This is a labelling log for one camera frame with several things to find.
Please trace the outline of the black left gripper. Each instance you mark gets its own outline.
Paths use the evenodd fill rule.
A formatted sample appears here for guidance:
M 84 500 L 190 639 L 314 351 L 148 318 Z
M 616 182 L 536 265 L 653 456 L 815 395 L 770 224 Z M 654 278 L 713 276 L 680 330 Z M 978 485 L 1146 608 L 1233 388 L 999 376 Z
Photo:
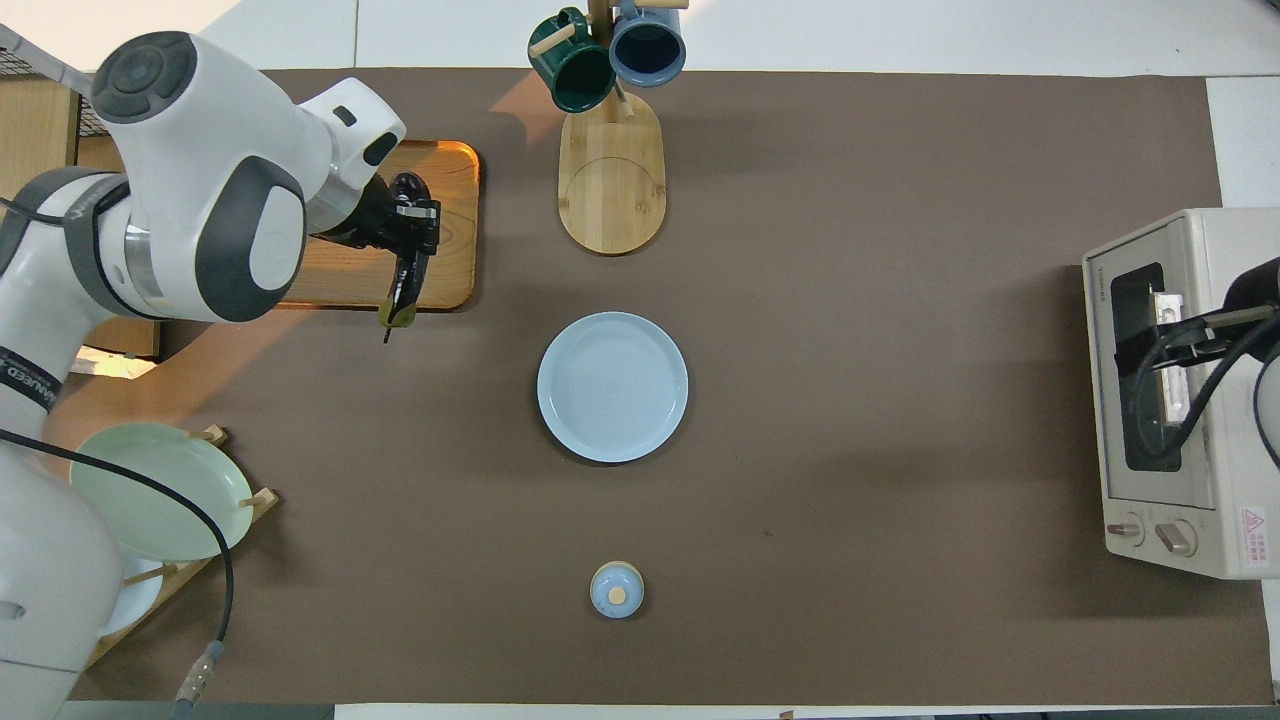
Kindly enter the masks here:
M 372 176 L 353 211 L 337 227 L 323 231 L 320 237 L 351 249 L 388 250 L 397 258 L 416 249 L 420 241 L 420 252 L 435 256 L 442 232 L 440 204 L 425 202 L 420 208 L 420 232 L 417 220 L 399 213 L 403 208 L 416 208 L 420 201 L 420 176 L 396 176 L 389 184 L 381 176 Z

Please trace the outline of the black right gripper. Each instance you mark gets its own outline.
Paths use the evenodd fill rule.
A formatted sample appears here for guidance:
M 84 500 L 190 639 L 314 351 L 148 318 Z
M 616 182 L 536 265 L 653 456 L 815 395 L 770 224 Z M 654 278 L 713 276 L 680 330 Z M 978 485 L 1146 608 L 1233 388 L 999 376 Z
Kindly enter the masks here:
M 1142 369 L 1151 354 L 1149 369 L 1196 366 L 1224 357 L 1249 331 L 1276 315 L 1277 272 L 1279 256 L 1239 274 L 1228 287 L 1225 307 L 1133 333 L 1130 373 Z M 1277 329 L 1265 334 L 1262 342 L 1277 342 Z

